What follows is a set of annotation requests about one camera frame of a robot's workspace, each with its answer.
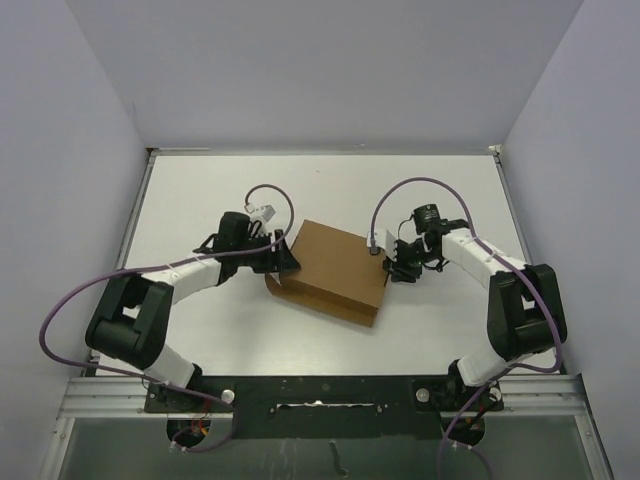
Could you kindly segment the brown cardboard box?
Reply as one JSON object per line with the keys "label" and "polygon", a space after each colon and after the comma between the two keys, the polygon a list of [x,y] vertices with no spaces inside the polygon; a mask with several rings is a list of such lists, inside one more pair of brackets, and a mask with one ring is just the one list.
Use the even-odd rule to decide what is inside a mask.
{"label": "brown cardboard box", "polygon": [[265,276],[276,298],[364,327],[372,327],[382,306],[386,256],[372,255],[358,235],[305,220],[291,253],[296,272]]}

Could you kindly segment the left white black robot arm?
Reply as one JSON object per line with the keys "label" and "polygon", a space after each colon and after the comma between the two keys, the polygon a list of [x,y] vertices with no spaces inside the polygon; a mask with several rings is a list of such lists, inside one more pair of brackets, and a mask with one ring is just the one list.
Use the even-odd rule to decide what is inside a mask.
{"label": "left white black robot arm", "polygon": [[167,345],[171,308],[195,293],[221,286],[241,268],[255,274],[299,271],[284,232],[267,229],[274,215],[270,205],[226,212],[218,231],[194,250],[192,260],[109,280],[87,328],[87,346],[170,384],[167,397],[178,409],[196,408],[203,398],[202,370]]}

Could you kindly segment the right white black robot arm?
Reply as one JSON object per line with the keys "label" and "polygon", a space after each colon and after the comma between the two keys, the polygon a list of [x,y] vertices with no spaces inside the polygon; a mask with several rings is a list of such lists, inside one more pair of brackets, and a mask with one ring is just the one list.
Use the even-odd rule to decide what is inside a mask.
{"label": "right white black robot arm", "polygon": [[440,272],[453,264],[488,293],[487,319],[479,346],[451,365],[454,377],[444,385],[446,400],[464,409],[477,401],[480,386],[507,370],[521,368],[533,355],[559,348],[567,325],[555,271],[506,256],[479,239],[466,219],[440,216],[434,204],[414,209],[409,220],[417,238],[406,242],[388,230],[372,230],[367,247],[385,254],[390,280],[415,283],[425,270]]}

